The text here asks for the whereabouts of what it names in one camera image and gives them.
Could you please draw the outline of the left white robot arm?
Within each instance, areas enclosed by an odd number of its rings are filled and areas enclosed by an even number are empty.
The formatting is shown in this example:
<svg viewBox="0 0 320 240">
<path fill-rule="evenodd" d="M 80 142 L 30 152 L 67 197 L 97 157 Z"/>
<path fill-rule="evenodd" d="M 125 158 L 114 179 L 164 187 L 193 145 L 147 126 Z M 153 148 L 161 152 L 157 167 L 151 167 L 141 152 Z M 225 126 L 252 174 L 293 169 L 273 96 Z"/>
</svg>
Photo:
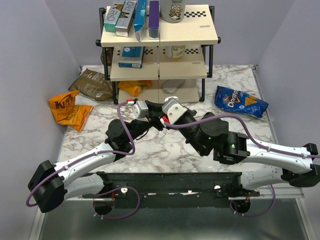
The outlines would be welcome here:
<svg viewBox="0 0 320 240">
<path fill-rule="evenodd" d="M 134 155 L 135 139 L 150 128 L 160 131 L 164 128 L 160 103 L 129 99 L 118 105 L 117 115 L 108 125 L 106 140 L 92 150 L 55 164 L 46 160 L 37 167 L 27 185 L 28 207 L 37 206 L 42 213 L 48 213 L 69 198 L 88 194 L 104 198 L 110 194 L 111 185 L 90 172 Z"/>
</svg>

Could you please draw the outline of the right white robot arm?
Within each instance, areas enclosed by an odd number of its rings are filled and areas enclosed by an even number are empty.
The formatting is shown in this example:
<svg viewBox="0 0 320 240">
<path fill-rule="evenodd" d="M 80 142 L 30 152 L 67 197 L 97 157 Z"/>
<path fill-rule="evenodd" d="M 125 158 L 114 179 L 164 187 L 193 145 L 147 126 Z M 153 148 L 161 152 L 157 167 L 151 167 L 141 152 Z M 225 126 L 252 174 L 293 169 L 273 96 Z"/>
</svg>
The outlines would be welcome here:
<svg viewBox="0 0 320 240">
<path fill-rule="evenodd" d="M 288 147 L 255 139 L 241 117 L 233 114 L 206 113 L 196 120 L 194 112 L 175 106 L 167 113 L 170 129 L 177 129 L 200 156 L 213 154 L 213 159 L 224 165 L 257 163 L 266 167 L 244 171 L 230 183 L 230 191 L 241 196 L 259 187 L 289 183 L 297 188 L 314 187 L 320 182 L 320 167 L 313 163 L 318 158 L 313 143 Z"/>
</svg>

